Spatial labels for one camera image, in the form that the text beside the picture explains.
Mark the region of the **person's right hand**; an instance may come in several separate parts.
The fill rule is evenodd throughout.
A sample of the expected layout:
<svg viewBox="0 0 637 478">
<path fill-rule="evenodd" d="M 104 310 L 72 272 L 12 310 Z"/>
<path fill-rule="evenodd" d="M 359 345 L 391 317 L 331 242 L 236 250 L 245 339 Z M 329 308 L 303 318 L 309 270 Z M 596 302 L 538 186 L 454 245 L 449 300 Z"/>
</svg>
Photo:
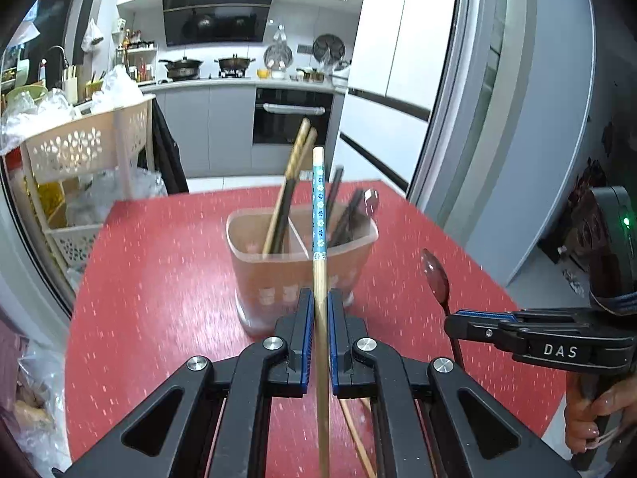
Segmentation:
<svg viewBox="0 0 637 478">
<path fill-rule="evenodd" d="M 582 395 L 580 381 L 581 376 L 578 373 L 566 374 L 566 445 L 573 453 L 585 452 L 587 442 L 599 436 L 599 428 L 596 425 L 598 417 L 620 412 L 623 414 L 623 428 L 636 423 L 635 374 L 614 384 L 594 402 Z"/>
</svg>

